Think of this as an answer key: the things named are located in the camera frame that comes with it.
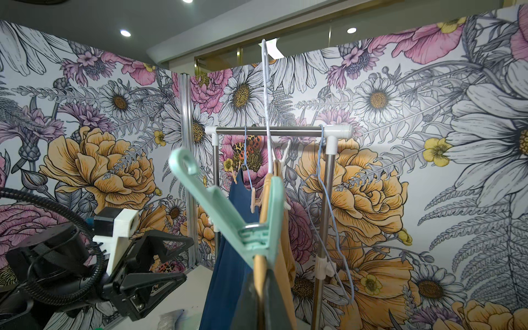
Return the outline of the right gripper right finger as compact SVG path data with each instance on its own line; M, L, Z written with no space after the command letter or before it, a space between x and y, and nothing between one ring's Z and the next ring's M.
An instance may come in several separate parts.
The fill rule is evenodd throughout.
M292 324L274 272L267 270L263 286L263 329L287 330Z

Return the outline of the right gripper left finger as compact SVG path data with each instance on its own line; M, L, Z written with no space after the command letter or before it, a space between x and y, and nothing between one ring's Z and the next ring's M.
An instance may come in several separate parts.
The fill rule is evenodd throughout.
M254 286L254 275L249 273L243 283L230 330L257 330L259 327L259 299Z

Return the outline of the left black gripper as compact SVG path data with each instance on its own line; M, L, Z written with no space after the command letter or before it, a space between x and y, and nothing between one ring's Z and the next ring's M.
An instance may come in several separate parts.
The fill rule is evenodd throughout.
M133 239L125 254L103 286L103 296L119 314L132 321L145 318L172 291L184 284L184 273L151 272L154 257L161 263L172 261L194 246L187 236L150 230Z

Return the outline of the tan t-shirt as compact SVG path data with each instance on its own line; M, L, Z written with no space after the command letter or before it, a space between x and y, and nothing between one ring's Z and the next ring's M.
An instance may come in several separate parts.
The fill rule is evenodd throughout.
M284 198L280 207L280 219L282 220L282 227L280 238L277 242L277 255L273 268L268 267L268 262L262 256L255 257L254 268L254 286L258 294L258 329L263 329L263 286L267 270L273 270L276 281L279 284L280 292L282 294L288 316L291 321L292 329L296 329L296 317L294 312L294 303L292 295L292 287L295 278L294 258L290 247L289 238L289 215L288 211L284 209Z

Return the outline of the light blue wire hanger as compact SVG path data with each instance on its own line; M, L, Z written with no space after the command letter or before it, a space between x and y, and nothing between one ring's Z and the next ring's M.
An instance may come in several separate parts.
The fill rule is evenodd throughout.
M333 230L335 250L339 260L346 263L346 258L340 249L340 235L338 233L334 212L331 205L331 195L334 183L335 161L338 154L338 140L349 138L354 132L351 126L327 125L306 126L304 135L307 137L319 137L320 141L316 148L316 156L312 161L314 170L311 170L305 178L305 183L313 188L319 187L322 193L322 211L320 218L318 239L318 252L315 267L315 292L313 305L321 307L323 304L324 283L327 278L335 278L340 286L340 301L348 305L354 301L354 294L348 294L341 279L338 276L337 266L331 258L327 249L329 230Z

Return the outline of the teal clothespin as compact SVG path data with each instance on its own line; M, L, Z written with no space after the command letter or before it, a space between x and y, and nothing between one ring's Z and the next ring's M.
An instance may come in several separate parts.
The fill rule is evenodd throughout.
M193 154L184 148L176 149L169 157L171 172L206 211L214 226L250 266L254 257L265 257L268 268L273 269L279 255L285 189L283 181L271 177L268 194L267 221L247 224L222 190L217 186L206 188L197 178L199 166Z

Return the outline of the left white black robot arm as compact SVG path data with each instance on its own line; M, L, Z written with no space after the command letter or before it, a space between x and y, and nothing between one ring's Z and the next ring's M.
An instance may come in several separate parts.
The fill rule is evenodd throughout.
M12 289L1 290L1 328L44 329L56 312L73 318L90 305L107 302L119 315L132 321L141 320L186 281L181 272L151 272L154 259L172 261L193 244L188 237L147 231L122 246L115 268L105 272L84 297L68 304L51 305L28 294L26 284L38 283L60 296L85 287L96 268L85 265L91 256L89 245L68 224L27 238L6 255L19 283Z

